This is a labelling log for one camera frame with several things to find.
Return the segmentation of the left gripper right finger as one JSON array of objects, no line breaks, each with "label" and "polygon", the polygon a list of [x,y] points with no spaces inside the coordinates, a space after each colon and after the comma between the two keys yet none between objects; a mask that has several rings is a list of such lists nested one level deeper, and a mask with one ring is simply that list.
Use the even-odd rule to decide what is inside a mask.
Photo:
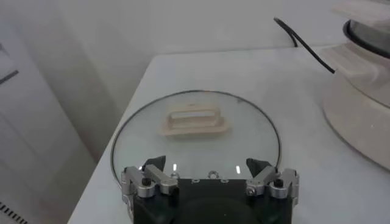
[{"label": "left gripper right finger", "polygon": [[246,165],[252,175],[246,180],[246,195],[261,196],[268,189],[271,197],[276,199],[299,198],[299,174],[294,169],[279,172],[267,161],[253,158],[246,159]]}]

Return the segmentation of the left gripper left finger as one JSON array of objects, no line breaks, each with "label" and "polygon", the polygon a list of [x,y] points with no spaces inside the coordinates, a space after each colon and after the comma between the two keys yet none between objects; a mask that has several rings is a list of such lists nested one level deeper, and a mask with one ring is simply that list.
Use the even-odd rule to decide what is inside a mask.
[{"label": "left gripper left finger", "polygon": [[125,167],[121,172],[121,193],[140,198],[154,197],[157,191],[163,195],[173,195],[179,189],[179,182],[163,173],[165,156],[146,161],[141,167]]}]

